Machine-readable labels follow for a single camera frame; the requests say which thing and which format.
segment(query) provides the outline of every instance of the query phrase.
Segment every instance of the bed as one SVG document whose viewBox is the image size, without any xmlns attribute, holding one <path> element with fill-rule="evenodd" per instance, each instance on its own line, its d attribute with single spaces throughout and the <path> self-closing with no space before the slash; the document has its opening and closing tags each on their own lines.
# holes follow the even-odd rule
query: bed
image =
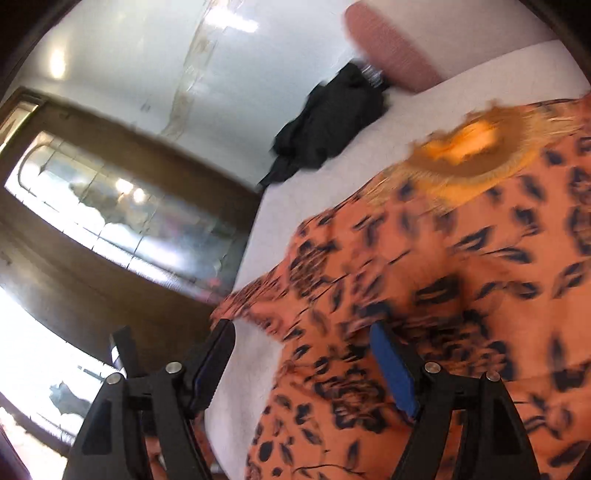
<svg viewBox="0 0 591 480">
<path fill-rule="evenodd" d="M 417 95 L 392 89 L 391 107 L 339 157 L 317 172 L 299 172 L 264 194 L 238 274 L 239 289 L 275 266 L 297 225 L 348 197 L 388 165 L 402 161 L 411 141 L 453 129 L 490 100 L 504 104 L 574 98 L 589 82 L 559 40 L 478 65 Z M 206 412 L 206 431 L 230 480 L 243 478 L 246 453 L 271 389 L 281 344 L 236 321 L 236 347 Z"/>
</svg>

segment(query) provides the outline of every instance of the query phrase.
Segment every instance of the bright light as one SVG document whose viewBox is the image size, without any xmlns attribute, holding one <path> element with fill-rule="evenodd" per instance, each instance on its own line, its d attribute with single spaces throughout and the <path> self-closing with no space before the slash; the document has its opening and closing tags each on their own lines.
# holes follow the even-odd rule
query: bright light
<svg viewBox="0 0 591 480">
<path fill-rule="evenodd" d="M 254 20 L 246 20 L 225 7 L 212 8 L 205 16 L 205 22 L 214 27 L 231 27 L 246 33 L 254 33 L 258 29 L 258 23 Z"/>
<path fill-rule="evenodd" d="M 119 193 L 125 193 L 126 195 L 134 189 L 134 184 L 124 179 L 119 179 L 115 182 L 115 188 Z"/>
<path fill-rule="evenodd" d="M 61 80 L 66 73 L 66 54 L 63 50 L 54 50 L 49 58 L 49 72 L 56 80 Z"/>
<path fill-rule="evenodd" d="M 146 195 L 146 193 L 142 190 L 142 189 L 136 189 L 136 191 L 134 192 L 134 202 L 135 203 L 145 203 L 146 199 L 148 198 L 148 196 Z"/>
</svg>

